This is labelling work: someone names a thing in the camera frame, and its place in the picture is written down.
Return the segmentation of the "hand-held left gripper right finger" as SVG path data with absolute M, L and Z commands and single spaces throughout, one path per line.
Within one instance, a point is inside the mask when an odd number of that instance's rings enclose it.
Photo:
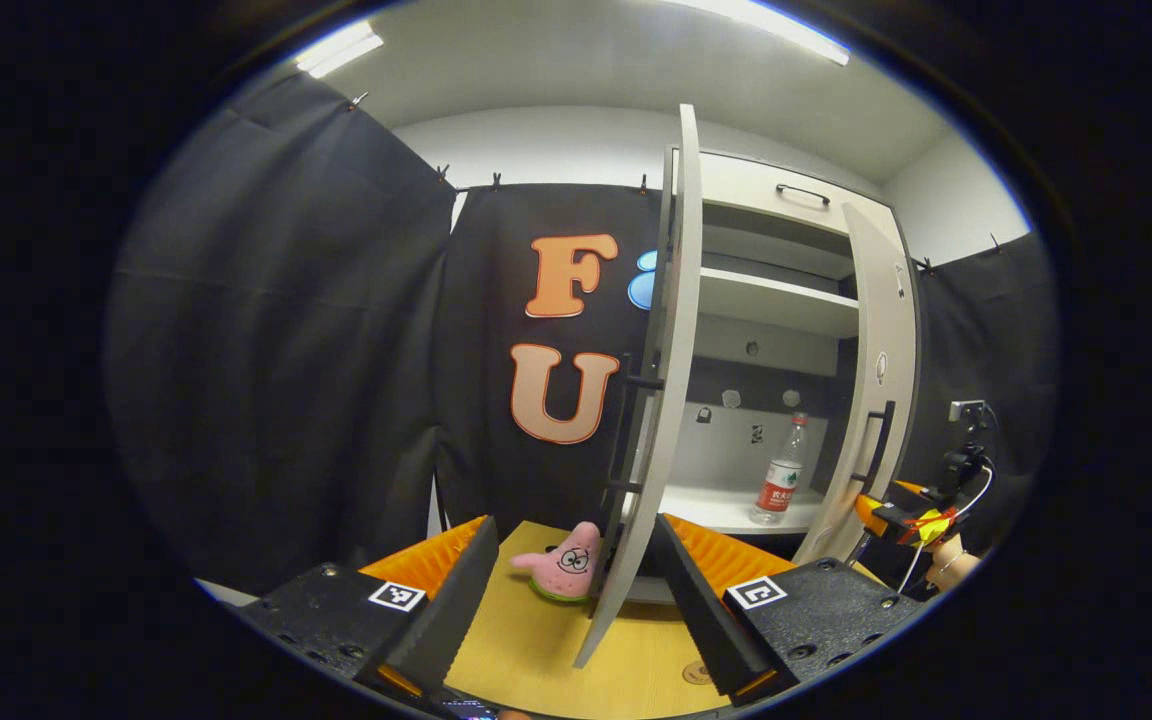
M 858 659 L 925 606 L 844 561 L 795 564 L 667 511 L 655 515 L 653 556 L 710 679 L 733 706 Z

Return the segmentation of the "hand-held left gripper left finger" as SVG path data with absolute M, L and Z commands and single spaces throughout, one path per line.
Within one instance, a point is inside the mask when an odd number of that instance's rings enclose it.
M 314 566 L 237 615 L 280 647 L 399 702 L 434 702 L 498 558 L 494 516 L 365 568 Z

